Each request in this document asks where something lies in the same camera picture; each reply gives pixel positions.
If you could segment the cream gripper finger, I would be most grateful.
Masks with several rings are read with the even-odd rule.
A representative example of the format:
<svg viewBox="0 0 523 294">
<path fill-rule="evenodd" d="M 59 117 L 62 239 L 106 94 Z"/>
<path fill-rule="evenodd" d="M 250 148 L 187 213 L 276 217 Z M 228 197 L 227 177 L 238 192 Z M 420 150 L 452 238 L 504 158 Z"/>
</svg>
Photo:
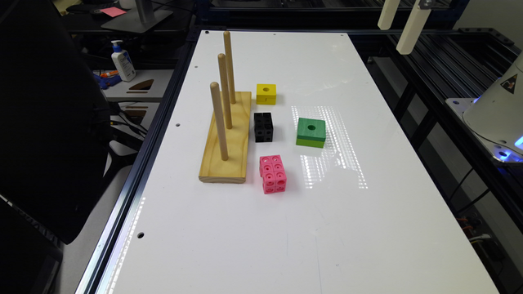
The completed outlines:
<svg viewBox="0 0 523 294">
<path fill-rule="evenodd" d="M 413 6 L 409 18 L 405 24 L 400 40 L 396 45 L 396 50 L 401 55 L 408 55 L 412 52 L 418 38 L 431 14 L 432 0 L 418 0 Z"/>
<path fill-rule="evenodd" d="M 399 4 L 400 0 L 384 0 L 382 12 L 378 20 L 380 30 L 388 30 L 391 28 Z"/>
</svg>

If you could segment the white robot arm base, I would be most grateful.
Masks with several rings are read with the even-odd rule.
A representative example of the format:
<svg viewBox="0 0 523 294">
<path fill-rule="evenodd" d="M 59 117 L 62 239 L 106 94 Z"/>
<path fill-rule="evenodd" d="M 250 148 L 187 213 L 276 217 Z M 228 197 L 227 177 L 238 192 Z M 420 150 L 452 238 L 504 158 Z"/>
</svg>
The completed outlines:
<svg viewBox="0 0 523 294">
<path fill-rule="evenodd" d="M 477 98 L 449 98 L 445 103 L 501 163 L 522 163 L 522 57 Z"/>
</svg>

